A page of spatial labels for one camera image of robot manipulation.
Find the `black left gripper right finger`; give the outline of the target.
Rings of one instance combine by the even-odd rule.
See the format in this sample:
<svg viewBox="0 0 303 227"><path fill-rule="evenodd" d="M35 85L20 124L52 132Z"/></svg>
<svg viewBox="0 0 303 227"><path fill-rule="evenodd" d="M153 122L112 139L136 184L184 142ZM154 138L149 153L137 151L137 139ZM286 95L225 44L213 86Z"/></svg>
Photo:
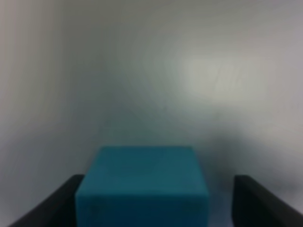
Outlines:
<svg viewBox="0 0 303 227"><path fill-rule="evenodd" d="M236 175L232 222L235 227L301 227L303 215L252 177Z"/></svg>

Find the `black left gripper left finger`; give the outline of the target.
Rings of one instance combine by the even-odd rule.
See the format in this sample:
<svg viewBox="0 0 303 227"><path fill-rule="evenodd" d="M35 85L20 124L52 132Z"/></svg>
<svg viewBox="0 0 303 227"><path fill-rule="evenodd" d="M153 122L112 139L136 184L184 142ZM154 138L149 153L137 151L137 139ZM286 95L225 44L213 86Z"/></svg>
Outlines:
<svg viewBox="0 0 303 227"><path fill-rule="evenodd" d="M75 194L84 175L73 175L11 227L75 227Z"/></svg>

